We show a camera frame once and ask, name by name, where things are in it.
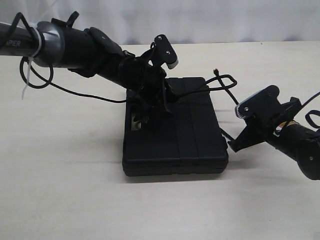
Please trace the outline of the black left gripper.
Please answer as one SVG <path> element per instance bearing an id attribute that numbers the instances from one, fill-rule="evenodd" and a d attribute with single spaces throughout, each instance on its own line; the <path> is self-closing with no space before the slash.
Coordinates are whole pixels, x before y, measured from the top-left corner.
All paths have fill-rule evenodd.
<path id="1" fill-rule="evenodd" d="M 158 108 L 161 118 L 173 115 L 170 105 L 180 97 L 173 87 L 165 82 L 166 73 L 160 66 L 149 64 L 150 57 L 124 56 L 119 60 L 119 80 L 132 93 L 123 102 L 140 97 L 147 105 Z M 148 106 L 133 103 L 130 107 L 131 130 L 138 131 L 149 121 Z"/>

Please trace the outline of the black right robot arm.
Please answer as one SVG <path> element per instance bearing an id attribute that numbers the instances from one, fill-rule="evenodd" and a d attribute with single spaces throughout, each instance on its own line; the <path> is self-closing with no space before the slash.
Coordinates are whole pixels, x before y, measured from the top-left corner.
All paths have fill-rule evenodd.
<path id="1" fill-rule="evenodd" d="M 245 107 L 246 127 L 228 142 L 234 152 L 266 142 L 293 159 L 308 179 L 320 179 L 320 132 L 294 120 L 302 109 L 298 98 L 291 97 L 286 103 L 276 98 L 259 100 Z"/>

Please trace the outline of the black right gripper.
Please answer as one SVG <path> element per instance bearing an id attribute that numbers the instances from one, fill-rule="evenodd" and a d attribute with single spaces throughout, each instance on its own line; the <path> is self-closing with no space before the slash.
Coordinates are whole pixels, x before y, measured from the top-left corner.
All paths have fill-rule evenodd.
<path id="1" fill-rule="evenodd" d="M 243 119 L 245 128 L 236 138 L 229 137 L 228 144 L 234 152 L 263 143 L 270 136 L 276 137 L 276 131 L 280 130 L 279 125 L 291 121 L 302 108 L 301 101 L 296 97 L 291 97 L 288 102 L 280 103 L 281 112 L 269 119 L 261 119 L 251 116 Z"/>

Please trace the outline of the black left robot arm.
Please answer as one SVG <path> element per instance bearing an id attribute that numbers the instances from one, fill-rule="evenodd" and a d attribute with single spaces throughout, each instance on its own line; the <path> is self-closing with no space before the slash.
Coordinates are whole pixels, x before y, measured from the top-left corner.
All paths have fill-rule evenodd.
<path id="1" fill-rule="evenodd" d="M 163 65 L 174 68 L 178 58 L 168 39 L 158 36 L 142 55 L 122 49 L 96 27 L 73 28 L 71 21 L 41 21 L 35 27 L 12 23 L 0 25 L 0 53 L 19 56 L 21 64 L 67 69 L 85 78 L 101 76 L 127 91 L 125 102 L 133 105 L 136 121 L 170 113 L 168 104 L 179 99 L 167 80 Z"/>

